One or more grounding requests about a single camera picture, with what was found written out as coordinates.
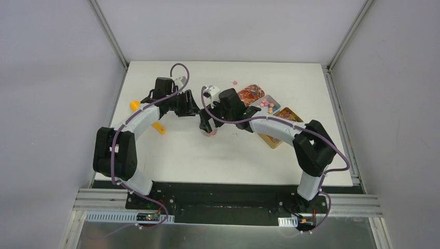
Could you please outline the clear plastic jar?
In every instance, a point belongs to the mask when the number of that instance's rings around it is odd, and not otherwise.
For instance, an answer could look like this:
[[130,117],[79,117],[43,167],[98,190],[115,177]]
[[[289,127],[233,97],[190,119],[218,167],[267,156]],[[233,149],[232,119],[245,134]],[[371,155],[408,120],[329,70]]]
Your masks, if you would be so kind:
[[211,132],[207,132],[205,130],[201,130],[201,133],[206,137],[213,137],[217,134],[217,130],[213,129]]

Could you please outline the orange plastic scoop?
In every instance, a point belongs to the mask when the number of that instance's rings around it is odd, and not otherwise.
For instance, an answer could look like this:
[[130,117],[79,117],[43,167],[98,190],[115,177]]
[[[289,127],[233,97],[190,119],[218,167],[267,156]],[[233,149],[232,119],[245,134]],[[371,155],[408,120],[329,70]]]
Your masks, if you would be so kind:
[[141,110],[143,107],[144,105],[141,104],[140,101],[132,101],[130,103],[130,108],[134,113],[137,113],[139,110],[141,112],[128,123],[128,129],[132,131],[136,137],[143,134],[148,127],[153,127],[160,134],[165,134],[166,129],[158,122],[159,109],[153,106],[146,110]]

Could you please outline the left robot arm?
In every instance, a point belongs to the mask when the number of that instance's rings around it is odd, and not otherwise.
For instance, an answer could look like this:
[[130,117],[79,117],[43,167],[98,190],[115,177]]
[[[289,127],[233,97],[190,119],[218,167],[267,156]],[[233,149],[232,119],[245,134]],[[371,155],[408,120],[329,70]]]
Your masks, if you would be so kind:
[[138,202],[146,210],[157,206],[158,196],[151,191],[153,181],[138,167],[136,140],[169,111],[178,117],[199,113],[191,90],[183,90],[186,83],[185,76],[158,77],[155,87],[133,114],[114,127],[101,127],[97,131],[93,170],[140,193]]

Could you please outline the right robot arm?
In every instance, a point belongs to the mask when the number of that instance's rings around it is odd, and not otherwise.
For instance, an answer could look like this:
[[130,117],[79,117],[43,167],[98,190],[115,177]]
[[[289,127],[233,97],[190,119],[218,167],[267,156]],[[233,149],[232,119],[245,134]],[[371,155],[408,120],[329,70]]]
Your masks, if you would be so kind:
[[224,124],[232,124],[240,130],[268,135],[292,146],[302,169],[295,208],[303,213],[314,208],[314,198],[321,188],[324,171],[337,153],[334,142],[320,122],[291,121],[270,115],[256,106],[245,106],[233,88],[221,91],[215,86],[204,86],[201,97],[211,102],[209,105],[203,103],[199,113],[199,128],[206,134]]

